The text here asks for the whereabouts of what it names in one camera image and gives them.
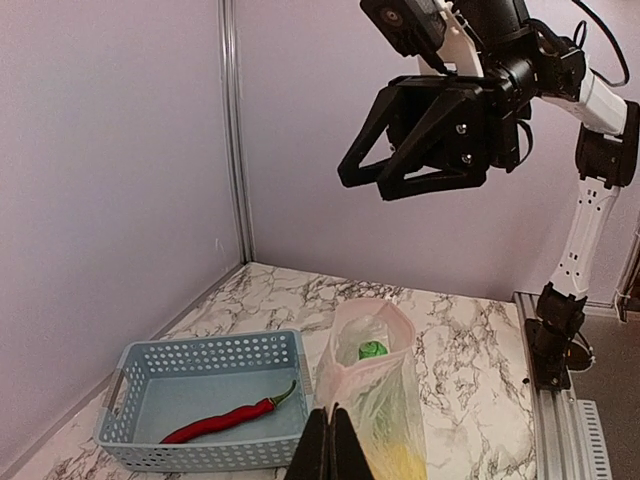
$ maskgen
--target yellow object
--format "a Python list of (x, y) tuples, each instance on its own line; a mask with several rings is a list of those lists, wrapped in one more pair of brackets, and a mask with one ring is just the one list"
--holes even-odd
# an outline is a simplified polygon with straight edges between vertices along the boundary
[(376, 480), (427, 480), (427, 463), (423, 456), (404, 444), (389, 445), (386, 451), (367, 455), (367, 463)]

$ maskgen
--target red chili pepper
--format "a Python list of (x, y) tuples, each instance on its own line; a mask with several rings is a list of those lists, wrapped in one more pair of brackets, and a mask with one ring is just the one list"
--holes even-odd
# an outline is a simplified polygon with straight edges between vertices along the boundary
[(296, 381), (291, 383), (289, 390), (282, 395), (272, 398), (264, 398), (255, 405), (244, 405), (235, 410), (218, 415), (215, 417), (204, 418), (193, 422), (186, 427), (176, 430), (172, 434), (165, 437), (160, 443), (186, 443), (189, 440), (208, 435), (210, 433), (222, 432), (230, 428), (236, 427), (241, 423), (255, 420), (267, 413), (273, 412), (282, 402), (284, 402), (293, 393), (296, 388)]

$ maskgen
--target basket handle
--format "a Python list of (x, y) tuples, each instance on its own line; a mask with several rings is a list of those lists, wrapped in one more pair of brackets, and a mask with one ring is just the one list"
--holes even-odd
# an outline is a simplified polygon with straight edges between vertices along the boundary
[(113, 407), (116, 404), (122, 381), (124, 380), (124, 371), (121, 368), (116, 368), (111, 375), (111, 381), (109, 382), (109, 388), (104, 396), (102, 407), (113, 412)]

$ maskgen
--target green bottle cap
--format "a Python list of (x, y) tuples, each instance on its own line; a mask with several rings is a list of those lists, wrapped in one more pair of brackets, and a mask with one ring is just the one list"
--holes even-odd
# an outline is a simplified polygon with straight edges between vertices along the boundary
[(388, 354), (387, 347), (380, 342), (374, 340), (373, 342), (366, 342), (360, 345), (358, 350), (358, 358), (363, 360), (365, 358), (381, 357)]

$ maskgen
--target blue plastic basket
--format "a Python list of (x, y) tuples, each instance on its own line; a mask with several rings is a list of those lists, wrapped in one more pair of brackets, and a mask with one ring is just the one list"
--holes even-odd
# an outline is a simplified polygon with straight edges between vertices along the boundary
[[(191, 422), (276, 396), (294, 379), (298, 388), (271, 414), (188, 444), (159, 444)], [(113, 374), (94, 440), (133, 471), (287, 466), (304, 430), (312, 393), (297, 331), (134, 343)]]

